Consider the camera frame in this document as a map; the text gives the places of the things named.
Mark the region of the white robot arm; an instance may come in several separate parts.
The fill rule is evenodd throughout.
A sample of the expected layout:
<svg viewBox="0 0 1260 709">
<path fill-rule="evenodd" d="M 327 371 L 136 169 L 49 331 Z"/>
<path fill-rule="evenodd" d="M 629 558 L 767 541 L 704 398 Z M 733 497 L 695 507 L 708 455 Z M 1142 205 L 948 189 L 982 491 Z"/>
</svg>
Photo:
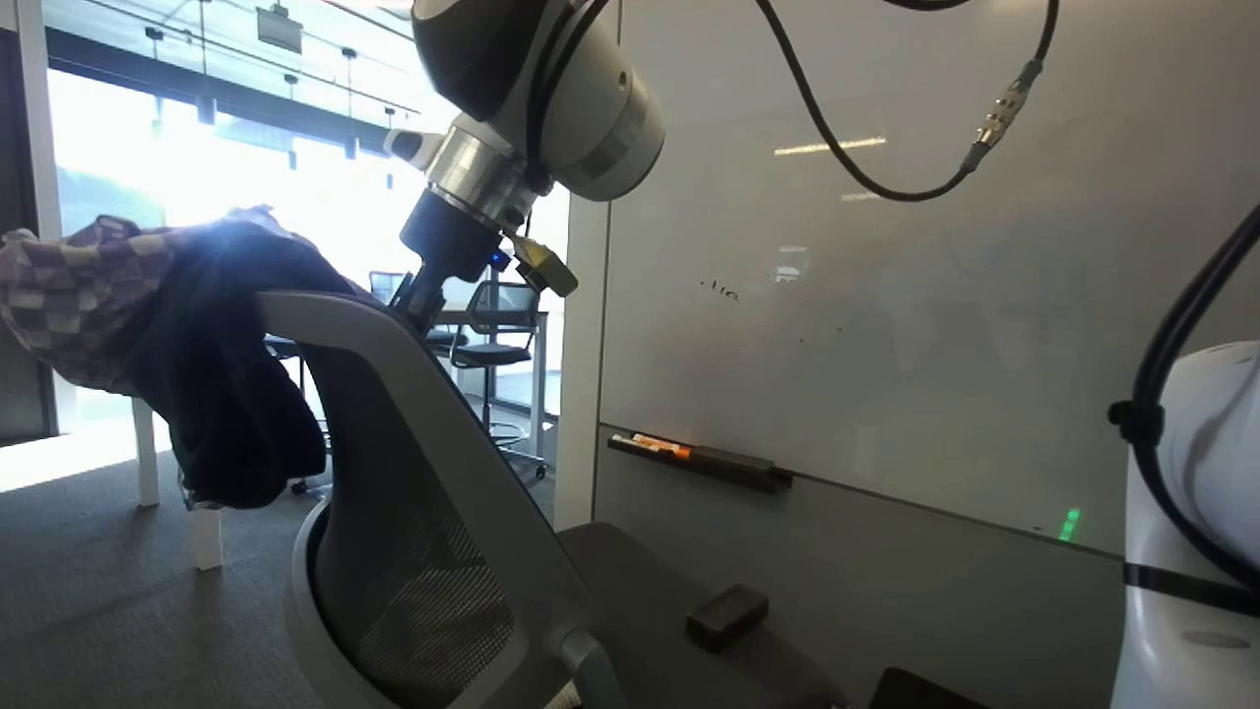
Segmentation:
<svg viewBox="0 0 1260 709">
<path fill-rule="evenodd" d="M 855 698 L 1256 709 L 1260 0 L 419 0 L 583 201 L 599 520 Z"/>
</svg>

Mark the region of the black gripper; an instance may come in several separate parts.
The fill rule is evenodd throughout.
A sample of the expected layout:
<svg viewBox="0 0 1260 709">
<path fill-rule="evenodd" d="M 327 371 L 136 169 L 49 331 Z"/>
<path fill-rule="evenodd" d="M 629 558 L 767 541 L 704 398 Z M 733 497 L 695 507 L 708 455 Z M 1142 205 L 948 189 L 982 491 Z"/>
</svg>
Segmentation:
<svg viewBox="0 0 1260 709">
<path fill-rule="evenodd" d="M 426 193 L 401 223 L 401 245 L 422 255 L 422 269 L 395 294 L 419 331 L 428 331 L 444 307 L 444 278 L 478 285 L 499 252 L 499 231 L 465 209 Z"/>
</svg>

